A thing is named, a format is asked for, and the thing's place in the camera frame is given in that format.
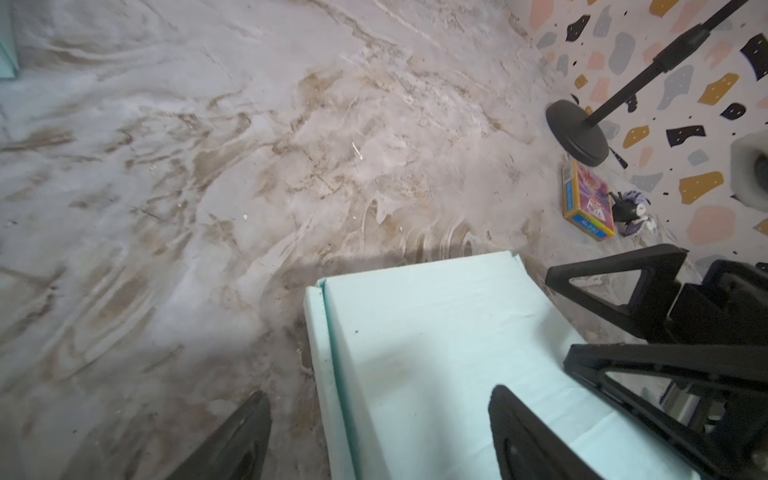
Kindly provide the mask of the mint paper box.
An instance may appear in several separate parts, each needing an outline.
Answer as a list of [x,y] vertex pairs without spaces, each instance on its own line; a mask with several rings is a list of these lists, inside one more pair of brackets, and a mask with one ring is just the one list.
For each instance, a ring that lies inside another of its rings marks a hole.
[[13,79],[19,71],[10,0],[0,0],[0,79]]

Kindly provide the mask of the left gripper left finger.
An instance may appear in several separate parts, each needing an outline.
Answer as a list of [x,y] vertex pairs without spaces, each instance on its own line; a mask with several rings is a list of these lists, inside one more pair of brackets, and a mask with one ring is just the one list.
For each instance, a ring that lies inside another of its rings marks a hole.
[[167,480],[260,479],[271,424],[269,397],[253,392]]

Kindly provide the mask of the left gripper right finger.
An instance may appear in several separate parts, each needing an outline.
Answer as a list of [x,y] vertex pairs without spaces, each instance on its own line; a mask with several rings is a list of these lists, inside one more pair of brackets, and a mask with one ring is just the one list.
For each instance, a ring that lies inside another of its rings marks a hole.
[[600,477],[506,386],[494,387],[488,413],[503,479]]

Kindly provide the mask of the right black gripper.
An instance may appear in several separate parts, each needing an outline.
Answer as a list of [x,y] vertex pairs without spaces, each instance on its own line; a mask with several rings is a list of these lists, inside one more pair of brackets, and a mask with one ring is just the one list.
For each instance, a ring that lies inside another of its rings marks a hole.
[[[624,332],[695,344],[574,345],[564,370],[701,478],[764,479],[767,349],[745,345],[767,343],[767,266],[717,260],[701,283],[682,287],[686,258],[685,249],[659,244],[549,268],[547,287]],[[593,277],[624,277],[626,298],[575,282]]]

